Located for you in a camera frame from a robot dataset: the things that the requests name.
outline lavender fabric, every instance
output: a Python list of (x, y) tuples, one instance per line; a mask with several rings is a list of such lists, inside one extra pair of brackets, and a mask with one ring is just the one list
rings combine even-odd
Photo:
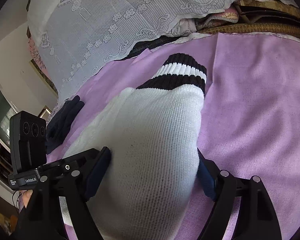
[[(198, 148), (234, 176), (260, 176), (274, 204), (282, 239), (290, 239), (300, 226), (300, 43), (296, 41), (219, 33), (109, 62), (77, 93), (85, 106), (48, 161), (62, 158), (121, 90), (151, 78), (169, 55), (178, 52), (207, 68)], [(175, 240), (196, 240), (212, 205), (196, 181)], [(237, 201), (224, 240), (231, 239), (238, 205)], [(73, 228), (66, 228), (70, 239), (76, 239)]]

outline white wall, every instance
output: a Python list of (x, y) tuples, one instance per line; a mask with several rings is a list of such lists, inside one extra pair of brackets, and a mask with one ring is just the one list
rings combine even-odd
[(0, 84), (19, 111), (38, 115), (45, 105), (53, 109), (57, 98), (29, 64), (27, 26), (24, 23), (0, 41)]
[(27, 21), (28, 0), (7, 0), (0, 10), (0, 41)]
[[(45, 105), (53, 109), (57, 97), (29, 64), (27, 2), (8, 0), (0, 11), (0, 84), (19, 111), (38, 115)], [(0, 196), (13, 204), (12, 190), (1, 181)]]

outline knit fabric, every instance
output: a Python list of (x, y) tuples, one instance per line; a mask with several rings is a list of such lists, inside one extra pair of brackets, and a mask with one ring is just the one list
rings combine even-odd
[[(85, 128), (65, 157), (107, 146), (112, 162), (89, 211), (104, 239), (173, 239), (199, 165), (205, 67), (171, 55), (137, 89), (126, 88)], [(64, 222), (71, 225), (64, 198)]]

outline metal bolt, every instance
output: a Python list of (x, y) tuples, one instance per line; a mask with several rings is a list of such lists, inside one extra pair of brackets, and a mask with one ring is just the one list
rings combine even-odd
[(75, 171), (72, 171), (71, 172), (71, 176), (72, 177), (77, 177), (77, 176), (79, 176), (80, 175), (80, 171), (78, 171), (78, 170), (75, 170)]
[(253, 176), (252, 179), (255, 182), (260, 182), (261, 181), (260, 177), (258, 177), (258, 176)]
[(222, 177), (228, 177), (228, 176), (229, 176), (229, 172), (228, 172), (228, 171), (225, 171), (225, 170), (222, 170), (222, 171), (220, 171), (220, 175), (221, 175)]
[(40, 181), (41, 181), (41, 182), (45, 182), (47, 179), (48, 179), (47, 176), (42, 176), (42, 177), (40, 178)]

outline human hand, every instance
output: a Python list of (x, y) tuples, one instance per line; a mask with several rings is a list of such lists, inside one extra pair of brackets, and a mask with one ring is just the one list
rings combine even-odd
[(23, 201), (23, 204), (25, 205), (25, 207), (27, 207), (27, 205), (29, 203), (32, 192), (33, 192), (32, 189), (30, 189), (30, 190), (25, 191), (22, 194), (22, 201)]

